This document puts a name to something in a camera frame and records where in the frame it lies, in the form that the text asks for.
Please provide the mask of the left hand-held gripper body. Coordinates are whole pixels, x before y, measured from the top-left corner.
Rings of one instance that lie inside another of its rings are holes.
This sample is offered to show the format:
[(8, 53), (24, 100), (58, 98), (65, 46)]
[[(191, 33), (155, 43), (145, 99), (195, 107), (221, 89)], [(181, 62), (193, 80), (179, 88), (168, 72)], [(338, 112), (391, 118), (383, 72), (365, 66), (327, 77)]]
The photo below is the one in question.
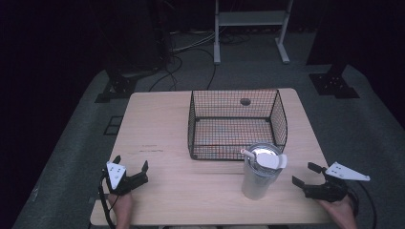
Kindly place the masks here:
[(107, 186), (111, 194), (123, 196), (138, 188), (137, 181), (133, 177), (126, 176), (126, 167), (107, 161)]

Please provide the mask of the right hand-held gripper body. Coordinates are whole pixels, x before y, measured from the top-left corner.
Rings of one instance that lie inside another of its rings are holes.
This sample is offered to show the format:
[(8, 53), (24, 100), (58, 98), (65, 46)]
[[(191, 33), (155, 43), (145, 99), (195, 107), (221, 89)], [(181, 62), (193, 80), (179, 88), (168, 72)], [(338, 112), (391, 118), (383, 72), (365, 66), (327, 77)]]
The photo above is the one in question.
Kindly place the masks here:
[(335, 202), (343, 199), (349, 192), (347, 180), (370, 181), (371, 177), (363, 175), (347, 166), (334, 162), (323, 175), (325, 182), (320, 185), (309, 185), (303, 190), (306, 198)]

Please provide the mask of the clear tumbler with white lid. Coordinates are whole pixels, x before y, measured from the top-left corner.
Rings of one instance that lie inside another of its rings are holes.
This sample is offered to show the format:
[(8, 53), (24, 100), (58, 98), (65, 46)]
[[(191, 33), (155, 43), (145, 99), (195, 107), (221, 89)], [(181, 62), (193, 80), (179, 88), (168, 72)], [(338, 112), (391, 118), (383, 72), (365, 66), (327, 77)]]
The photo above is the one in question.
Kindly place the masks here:
[(253, 200), (263, 198), (269, 186), (287, 167), (288, 158), (271, 143), (256, 143), (241, 150), (245, 157), (243, 194)]

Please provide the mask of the black wire basket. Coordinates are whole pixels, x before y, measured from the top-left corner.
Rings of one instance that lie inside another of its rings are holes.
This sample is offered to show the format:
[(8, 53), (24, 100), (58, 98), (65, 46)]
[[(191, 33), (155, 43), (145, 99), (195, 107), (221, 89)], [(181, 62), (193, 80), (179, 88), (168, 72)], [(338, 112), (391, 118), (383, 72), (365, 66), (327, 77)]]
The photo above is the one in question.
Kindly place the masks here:
[[(251, 104), (243, 106), (242, 98)], [(243, 148), (271, 143), (282, 150), (287, 139), (286, 112), (276, 89), (191, 93), (187, 145), (193, 159), (242, 160)]]

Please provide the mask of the person's right hand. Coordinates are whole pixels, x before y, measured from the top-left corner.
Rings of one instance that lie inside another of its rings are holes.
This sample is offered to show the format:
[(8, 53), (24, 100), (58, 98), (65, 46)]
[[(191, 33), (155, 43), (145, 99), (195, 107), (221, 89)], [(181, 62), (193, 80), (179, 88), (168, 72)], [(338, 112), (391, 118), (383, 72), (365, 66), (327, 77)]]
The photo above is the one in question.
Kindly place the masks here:
[(316, 202), (327, 211), (330, 218), (340, 229), (357, 229), (352, 200), (349, 196), (335, 202), (320, 199), (317, 199)]

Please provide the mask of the person's left hand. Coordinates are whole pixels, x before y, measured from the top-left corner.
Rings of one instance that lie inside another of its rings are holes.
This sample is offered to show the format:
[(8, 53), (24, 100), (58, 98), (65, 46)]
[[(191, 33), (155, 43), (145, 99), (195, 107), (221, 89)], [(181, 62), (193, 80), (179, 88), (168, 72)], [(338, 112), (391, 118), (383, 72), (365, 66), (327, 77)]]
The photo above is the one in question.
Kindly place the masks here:
[(116, 229), (130, 229), (133, 214), (133, 197), (131, 193), (123, 196), (110, 194), (110, 204), (117, 218)]

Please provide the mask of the black metal stand base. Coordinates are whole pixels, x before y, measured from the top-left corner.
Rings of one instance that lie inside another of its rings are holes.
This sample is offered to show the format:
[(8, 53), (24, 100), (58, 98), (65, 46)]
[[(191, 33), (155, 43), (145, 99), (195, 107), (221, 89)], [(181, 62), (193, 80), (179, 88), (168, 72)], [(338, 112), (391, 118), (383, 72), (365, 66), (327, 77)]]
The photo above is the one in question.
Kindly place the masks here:
[(135, 91), (138, 79), (125, 77), (120, 73), (107, 73), (108, 81), (103, 91), (97, 95), (96, 103), (108, 103), (112, 99), (129, 98)]
[(339, 99), (358, 98), (356, 90), (343, 77), (347, 64), (334, 63), (326, 73), (311, 73), (309, 78), (319, 95), (334, 95)]

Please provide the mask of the white metal stand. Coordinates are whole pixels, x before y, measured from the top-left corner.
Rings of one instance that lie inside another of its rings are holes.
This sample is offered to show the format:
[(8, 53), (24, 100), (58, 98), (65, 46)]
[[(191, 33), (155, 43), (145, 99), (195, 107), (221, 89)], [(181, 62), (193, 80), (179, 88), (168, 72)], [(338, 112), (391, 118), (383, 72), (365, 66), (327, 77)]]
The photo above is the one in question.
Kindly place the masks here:
[(217, 65), (221, 63), (221, 44), (220, 28), (225, 27), (248, 27), (248, 26), (280, 26), (281, 31), (275, 38), (275, 43), (282, 62), (290, 62), (287, 51), (284, 46), (285, 35), (288, 28), (294, 0), (288, 0), (284, 10), (267, 10), (267, 11), (236, 11), (221, 12), (219, 11), (219, 0), (215, 2), (215, 20), (214, 20), (214, 45), (213, 45), (213, 62)]

